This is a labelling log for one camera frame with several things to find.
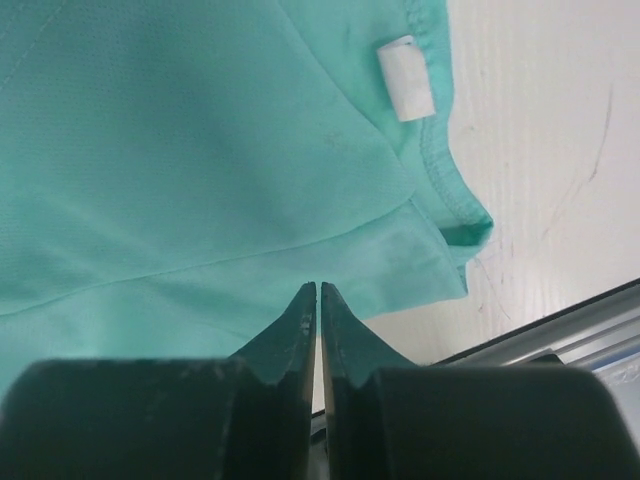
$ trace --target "white tabletop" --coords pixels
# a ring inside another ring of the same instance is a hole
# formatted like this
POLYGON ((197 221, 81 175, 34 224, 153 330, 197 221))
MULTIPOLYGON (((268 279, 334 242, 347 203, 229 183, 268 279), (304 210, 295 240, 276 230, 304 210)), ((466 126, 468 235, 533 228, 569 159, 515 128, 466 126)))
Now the white tabletop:
POLYGON ((496 226, 467 298, 367 322, 422 364, 640 277, 640 2, 449 0, 449 19, 451 149, 496 226))

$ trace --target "black object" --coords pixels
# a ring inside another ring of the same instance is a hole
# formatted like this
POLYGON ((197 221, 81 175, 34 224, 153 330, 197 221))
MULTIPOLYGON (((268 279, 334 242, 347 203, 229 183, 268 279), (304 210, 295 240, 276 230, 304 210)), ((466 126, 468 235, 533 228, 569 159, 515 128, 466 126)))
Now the black object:
MULTIPOLYGON (((3 404, 0 478, 304 478, 315 309, 304 285, 227 360, 35 364, 3 404)), ((321 312, 331 478, 640 478, 591 374, 417 367, 332 285, 321 312)))

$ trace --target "clothing label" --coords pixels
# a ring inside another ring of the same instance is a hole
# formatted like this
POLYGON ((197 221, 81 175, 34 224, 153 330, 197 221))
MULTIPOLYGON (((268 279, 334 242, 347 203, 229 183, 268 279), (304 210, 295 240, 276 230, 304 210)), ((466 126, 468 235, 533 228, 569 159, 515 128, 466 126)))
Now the clothing label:
POLYGON ((436 113, 427 64, 411 35, 379 48, 378 59, 398 120, 408 122, 436 113))

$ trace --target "garment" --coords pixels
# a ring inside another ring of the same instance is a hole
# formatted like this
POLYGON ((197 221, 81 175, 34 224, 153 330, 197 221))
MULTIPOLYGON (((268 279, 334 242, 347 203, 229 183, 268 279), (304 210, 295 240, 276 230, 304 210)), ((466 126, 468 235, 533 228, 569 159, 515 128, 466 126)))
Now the garment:
POLYGON ((466 293, 491 219, 448 148, 445 0, 2 0, 0 391, 44 357, 222 356, 335 283, 466 293), (437 114, 399 123, 411 34, 437 114))

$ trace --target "white table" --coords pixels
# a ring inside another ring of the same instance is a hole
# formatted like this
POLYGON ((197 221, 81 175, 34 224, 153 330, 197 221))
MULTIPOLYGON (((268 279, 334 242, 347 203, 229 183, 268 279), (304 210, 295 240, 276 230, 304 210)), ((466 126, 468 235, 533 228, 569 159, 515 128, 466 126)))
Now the white table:
POLYGON ((496 227, 467 298, 367 322, 421 364, 640 277, 640 2, 449 0, 449 16, 451 148, 496 227))

